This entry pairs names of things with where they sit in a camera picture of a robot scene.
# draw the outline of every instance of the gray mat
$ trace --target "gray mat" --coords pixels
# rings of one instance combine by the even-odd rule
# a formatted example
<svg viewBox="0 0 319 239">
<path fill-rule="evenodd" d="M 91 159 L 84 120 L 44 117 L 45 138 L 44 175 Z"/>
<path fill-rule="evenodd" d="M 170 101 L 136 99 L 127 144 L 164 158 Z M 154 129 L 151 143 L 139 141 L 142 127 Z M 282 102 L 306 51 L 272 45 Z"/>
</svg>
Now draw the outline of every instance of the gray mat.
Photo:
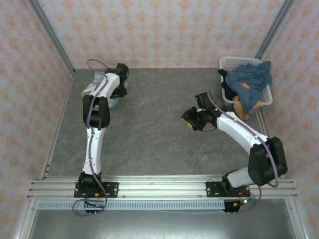
<svg viewBox="0 0 319 239">
<path fill-rule="evenodd" d="M 49 176 L 77 176 L 82 170 L 87 137 L 80 93 L 93 78 L 90 70 L 76 71 Z M 247 166 L 248 154 L 226 133 L 192 131 L 180 119 L 197 107 L 194 96 L 207 87 L 223 104 L 217 69 L 131 69 L 127 82 L 128 95 L 110 110 L 103 175 L 224 174 Z M 247 124 L 260 130 L 256 115 Z"/>
</svg>

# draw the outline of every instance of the gray floor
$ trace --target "gray floor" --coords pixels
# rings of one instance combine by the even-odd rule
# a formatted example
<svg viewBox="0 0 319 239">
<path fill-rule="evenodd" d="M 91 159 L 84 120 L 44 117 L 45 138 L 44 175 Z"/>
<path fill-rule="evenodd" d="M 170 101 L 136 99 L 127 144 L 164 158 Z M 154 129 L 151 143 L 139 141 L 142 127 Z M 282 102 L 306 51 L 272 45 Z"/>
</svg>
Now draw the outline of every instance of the gray floor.
<svg viewBox="0 0 319 239">
<path fill-rule="evenodd" d="M 82 170 L 86 130 L 80 93 L 93 78 L 90 70 L 76 71 L 49 176 L 78 176 Z M 247 153 L 226 133 L 192 131 L 180 119 L 197 107 L 194 96 L 207 87 L 223 104 L 217 69 L 131 69 L 127 82 L 128 95 L 111 109 L 103 140 L 104 175 L 224 174 L 247 166 Z M 256 115 L 247 124 L 260 129 Z"/>
<path fill-rule="evenodd" d="M 105 211 L 79 218 L 70 211 L 43 210 L 36 213 L 30 239 L 295 238 L 285 200 L 262 200 L 237 216 L 192 212 Z"/>
</svg>

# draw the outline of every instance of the white basket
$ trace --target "white basket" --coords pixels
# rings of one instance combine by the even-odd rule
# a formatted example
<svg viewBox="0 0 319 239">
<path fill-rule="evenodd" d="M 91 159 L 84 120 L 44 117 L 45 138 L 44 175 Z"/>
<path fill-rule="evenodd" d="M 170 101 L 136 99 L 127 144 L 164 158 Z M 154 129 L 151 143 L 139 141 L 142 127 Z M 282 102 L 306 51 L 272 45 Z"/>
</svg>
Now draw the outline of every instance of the white basket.
<svg viewBox="0 0 319 239">
<path fill-rule="evenodd" d="M 240 65 L 251 63 L 255 66 L 262 63 L 261 60 L 257 58 L 251 58 L 251 57 L 241 57 L 241 56 L 222 56 L 219 58 L 219 68 L 224 69 L 225 71 L 234 70 Z M 224 79 L 222 76 L 220 76 L 221 83 L 223 83 Z M 226 99 L 225 97 L 225 90 L 221 88 L 221 92 L 223 94 L 223 99 L 225 102 L 233 104 L 233 101 L 230 101 Z M 267 85 L 263 89 L 263 98 L 261 99 L 262 106 L 268 106 L 273 102 L 273 96 L 271 95 L 270 86 Z"/>
</svg>

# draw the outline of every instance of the black motor joint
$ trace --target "black motor joint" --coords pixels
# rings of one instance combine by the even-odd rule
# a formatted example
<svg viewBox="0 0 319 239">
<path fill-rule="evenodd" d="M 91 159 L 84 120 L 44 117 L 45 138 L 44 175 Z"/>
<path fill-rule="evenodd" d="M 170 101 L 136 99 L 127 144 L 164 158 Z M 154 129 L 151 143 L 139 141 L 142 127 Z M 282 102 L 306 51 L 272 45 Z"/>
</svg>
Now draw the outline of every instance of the black motor joint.
<svg viewBox="0 0 319 239">
<path fill-rule="evenodd" d="M 186 110 L 181 118 L 188 122 L 188 126 L 193 130 L 202 131 L 206 124 L 211 123 L 217 128 L 217 118 L 221 112 L 210 102 L 207 92 L 195 96 L 198 108 L 192 107 Z"/>
</svg>

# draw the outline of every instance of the patterned wallpaper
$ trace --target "patterned wallpaper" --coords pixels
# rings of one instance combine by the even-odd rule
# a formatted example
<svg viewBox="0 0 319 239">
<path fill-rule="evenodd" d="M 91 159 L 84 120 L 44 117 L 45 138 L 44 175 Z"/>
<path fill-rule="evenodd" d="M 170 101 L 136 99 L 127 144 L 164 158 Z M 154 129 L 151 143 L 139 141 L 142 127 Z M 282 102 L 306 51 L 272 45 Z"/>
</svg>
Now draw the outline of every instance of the patterned wallpaper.
<svg viewBox="0 0 319 239">
<path fill-rule="evenodd" d="M 290 178 L 298 180 L 307 221 L 319 238 L 319 1 L 297 0 L 267 51 L 274 102 L 271 135 L 283 140 Z"/>
<path fill-rule="evenodd" d="M 39 0 L 74 68 L 218 67 L 254 57 L 284 0 Z"/>
<path fill-rule="evenodd" d="M 26 0 L 0 2 L 0 238 L 14 235 L 55 133 L 70 74 Z"/>
</svg>

